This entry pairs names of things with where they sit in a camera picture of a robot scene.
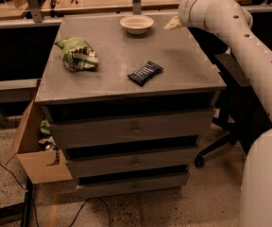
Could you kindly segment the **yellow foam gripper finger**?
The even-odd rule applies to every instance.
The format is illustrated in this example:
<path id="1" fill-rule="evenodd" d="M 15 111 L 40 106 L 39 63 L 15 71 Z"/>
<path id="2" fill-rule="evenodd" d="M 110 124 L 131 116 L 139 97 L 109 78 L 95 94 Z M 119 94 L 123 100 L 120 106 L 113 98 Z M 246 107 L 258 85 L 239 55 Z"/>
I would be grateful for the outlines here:
<path id="1" fill-rule="evenodd" d="M 172 29 L 177 29 L 181 27 L 181 22 L 179 20 L 179 17 L 176 15 L 174 16 L 170 22 L 164 26 L 164 29 L 166 30 L 172 30 Z"/>

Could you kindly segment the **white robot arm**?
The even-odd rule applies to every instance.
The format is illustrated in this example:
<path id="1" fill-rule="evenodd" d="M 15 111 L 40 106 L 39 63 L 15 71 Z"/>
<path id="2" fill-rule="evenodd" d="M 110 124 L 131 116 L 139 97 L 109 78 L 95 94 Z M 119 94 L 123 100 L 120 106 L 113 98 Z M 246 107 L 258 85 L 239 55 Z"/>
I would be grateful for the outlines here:
<path id="1" fill-rule="evenodd" d="M 167 25 L 197 27 L 231 50 L 272 122 L 272 51 L 251 31 L 252 16 L 235 0 L 180 0 Z M 272 129 L 252 144 L 244 165 L 239 227 L 272 227 Z"/>

